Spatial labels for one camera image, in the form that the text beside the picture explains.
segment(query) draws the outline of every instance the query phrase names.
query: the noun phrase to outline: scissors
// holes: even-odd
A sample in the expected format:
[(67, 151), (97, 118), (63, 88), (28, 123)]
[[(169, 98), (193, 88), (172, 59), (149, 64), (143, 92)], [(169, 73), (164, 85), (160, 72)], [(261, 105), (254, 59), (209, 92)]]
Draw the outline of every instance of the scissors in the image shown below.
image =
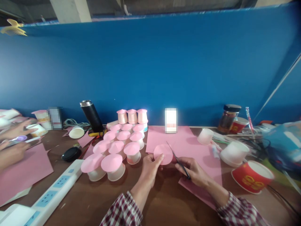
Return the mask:
[(188, 178), (189, 180), (191, 180), (191, 177), (189, 176), (187, 170), (186, 170), (185, 167), (182, 165), (182, 163), (179, 162), (178, 158), (176, 157), (176, 155), (175, 155), (175, 153), (173, 152), (173, 150), (172, 150), (171, 146), (169, 145), (169, 143), (168, 143), (167, 141), (166, 141), (166, 143), (167, 143), (168, 146), (170, 147), (170, 149), (171, 149), (171, 151), (172, 151), (172, 153), (173, 153), (173, 156), (176, 158), (177, 163), (178, 163), (178, 164), (182, 167), (182, 169), (185, 171), (187, 178)]

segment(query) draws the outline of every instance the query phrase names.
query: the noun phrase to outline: red paper cup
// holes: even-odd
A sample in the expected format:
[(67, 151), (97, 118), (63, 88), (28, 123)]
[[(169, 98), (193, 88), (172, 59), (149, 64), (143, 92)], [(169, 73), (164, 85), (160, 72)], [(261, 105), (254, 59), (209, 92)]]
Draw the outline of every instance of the red paper cup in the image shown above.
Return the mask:
[(275, 178), (268, 168), (255, 161), (248, 161), (232, 170), (231, 174), (239, 186), (256, 195)]
[(237, 117), (237, 120), (235, 120), (231, 126), (230, 133), (240, 133), (248, 124), (249, 121), (247, 119)]

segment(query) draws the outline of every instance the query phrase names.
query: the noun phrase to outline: glass jar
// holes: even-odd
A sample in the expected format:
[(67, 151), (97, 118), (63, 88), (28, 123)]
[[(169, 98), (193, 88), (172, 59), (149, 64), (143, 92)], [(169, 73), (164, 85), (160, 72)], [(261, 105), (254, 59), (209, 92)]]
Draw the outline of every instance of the glass jar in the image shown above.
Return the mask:
[(225, 105), (217, 130), (222, 134), (228, 134), (240, 110), (241, 106), (239, 105)]

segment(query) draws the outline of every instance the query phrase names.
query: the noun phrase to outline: pink cardstock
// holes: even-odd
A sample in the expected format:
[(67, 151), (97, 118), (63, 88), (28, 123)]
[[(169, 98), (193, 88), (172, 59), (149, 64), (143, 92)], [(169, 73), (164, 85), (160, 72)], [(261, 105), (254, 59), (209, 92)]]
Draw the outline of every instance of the pink cardstock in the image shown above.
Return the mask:
[(89, 131), (86, 132), (86, 134), (77, 140), (79, 145), (83, 148), (86, 146), (91, 140), (93, 140), (95, 137), (89, 137)]
[(64, 129), (67, 131), (67, 133), (65, 133), (62, 137), (68, 136), (69, 132), (72, 130), (73, 126), (68, 127), (67, 129)]
[[(164, 126), (149, 126), (146, 152), (153, 153), (157, 145), (166, 144), (166, 141), (177, 157), (194, 158), (209, 176), (222, 185), (220, 160), (214, 158), (210, 146), (198, 142), (197, 137), (194, 136), (188, 126), (179, 126), (177, 133), (165, 133)], [(207, 205), (214, 207), (214, 202), (209, 198), (207, 192), (195, 187), (190, 181), (180, 180), (179, 183)]]
[(28, 149), (23, 160), (0, 174), (0, 206), (52, 172), (53, 168), (43, 144)]

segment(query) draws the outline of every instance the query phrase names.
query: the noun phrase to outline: smartphone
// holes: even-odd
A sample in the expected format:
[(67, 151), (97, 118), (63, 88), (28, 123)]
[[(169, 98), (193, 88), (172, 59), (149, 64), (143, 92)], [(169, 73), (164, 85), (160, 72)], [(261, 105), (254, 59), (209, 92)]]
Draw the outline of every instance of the smartphone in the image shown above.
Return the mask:
[(165, 133), (177, 133), (178, 110), (176, 108), (165, 108)]

